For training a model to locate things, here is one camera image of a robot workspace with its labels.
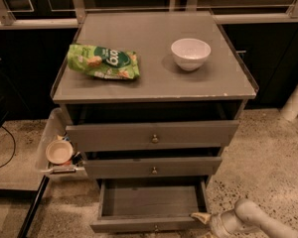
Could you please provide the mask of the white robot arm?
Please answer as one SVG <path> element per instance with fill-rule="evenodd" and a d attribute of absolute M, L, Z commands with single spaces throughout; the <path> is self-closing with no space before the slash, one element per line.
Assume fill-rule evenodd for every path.
<path fill-rule="evenodd" d="M 261 231 L 269 238 L 298 238 L 298 231 L 270 217 L 253 201 L 241 198 L 223 213 L 194 212 L 191 217 L 209 227 L 204 238 L 229 238 L 234 233 Z"/>

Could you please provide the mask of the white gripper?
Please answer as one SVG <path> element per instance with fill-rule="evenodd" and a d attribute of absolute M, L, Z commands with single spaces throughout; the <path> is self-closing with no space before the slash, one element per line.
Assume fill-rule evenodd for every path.
<path fill-rule="evenodd" d="M 228 238 L 234 233 L 266 232 L 260 224 L 260 219 L 267 217 L 266 213 L 246 198 L 239 199 L 233 209 L 212 217 L 203 212 L 194 212 L 191 217 L 205 225 L 210 223 L 213 234 L 207 233 L 206 238 Z"/>

